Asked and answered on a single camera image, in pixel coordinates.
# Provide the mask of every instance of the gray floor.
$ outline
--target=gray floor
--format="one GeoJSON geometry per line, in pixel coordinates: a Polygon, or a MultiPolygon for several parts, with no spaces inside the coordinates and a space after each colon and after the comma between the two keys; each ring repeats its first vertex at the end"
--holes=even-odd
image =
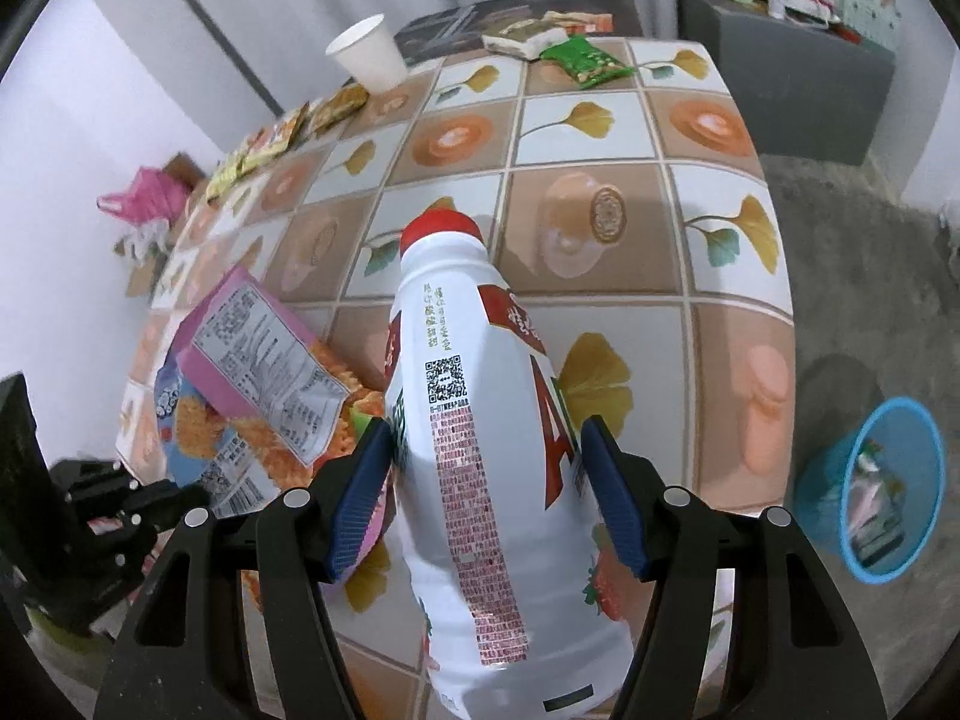
{"type": "Polygon", "coordinates": [[[762,161],[797,327],[794,470],[895,395],[925,404],[947,444],[939,524],[908,574],[866,586],[824,555],[893,716],[960,630],[960,292],[933,215],[887,202],[852,167],[762,161]]]}

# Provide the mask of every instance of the pink plastic bag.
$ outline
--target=pink plastic bag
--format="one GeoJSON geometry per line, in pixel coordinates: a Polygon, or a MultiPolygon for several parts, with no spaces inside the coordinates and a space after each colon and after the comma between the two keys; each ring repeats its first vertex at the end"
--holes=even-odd
{"type": "Polygon", "coordinates": [[[126,191],[97,198],[97,208],[112,217],[128,221],[134,227],[165,218],[170,225],[184,213],[190,190],[176,178],[155,167],[141,167],[126,191]]]}

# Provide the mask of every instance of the white nutrition label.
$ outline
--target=white nutrition label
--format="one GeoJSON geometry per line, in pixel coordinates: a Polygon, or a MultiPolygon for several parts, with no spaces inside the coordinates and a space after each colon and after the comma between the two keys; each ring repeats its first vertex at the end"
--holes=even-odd
{"type": "Polygon", "coordinates": [[[326,451],[349,392],[251,284],[203,322],[193,344],[260,411],[305,466],[326,451]]]}

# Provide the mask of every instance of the paper cup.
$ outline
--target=paper cup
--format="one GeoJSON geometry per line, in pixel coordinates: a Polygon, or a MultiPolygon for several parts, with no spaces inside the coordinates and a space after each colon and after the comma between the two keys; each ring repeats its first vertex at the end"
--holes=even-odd
{"type": "Polygon", "coordinates": [[[383,14],[371,16],[341,32],[326,47],[332,56],[372,95],[381,95],[407,79],[407,66],[383,14]]]}

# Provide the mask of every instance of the metal screw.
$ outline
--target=metal screw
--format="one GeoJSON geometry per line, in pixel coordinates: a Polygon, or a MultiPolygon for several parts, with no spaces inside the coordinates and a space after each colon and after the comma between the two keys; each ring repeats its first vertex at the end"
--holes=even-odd
{"type": "Polygon", "coordinates": [[[310,503],[310,493],[303,488],[290,490],[289,493],[283,496],[283,504],[291,509],[299,509],[308,503],[310,503]]]}
{"type": "Polygon", "coordinates": [[[787,512],[786,509],[779,506],[773,506],[767,509],[767,519],[770,520],[771,525],[776,525],[778,528],[785,528],[793,522],[793,517],[790,517],[790,512],[787,512]]]}
{"type": "Polygon", "coordinates": [[[690,493],[683,488],[666,488],[664,490],[664,501],[670,506],[680,508],[690,502],[690,493]]]}
{"type": "Polygon", "coordinates": [[[199,528],[209,516],[210,512],[206,509],[190,509],[184,516],[184,522],[188,528],[199,528]]]}

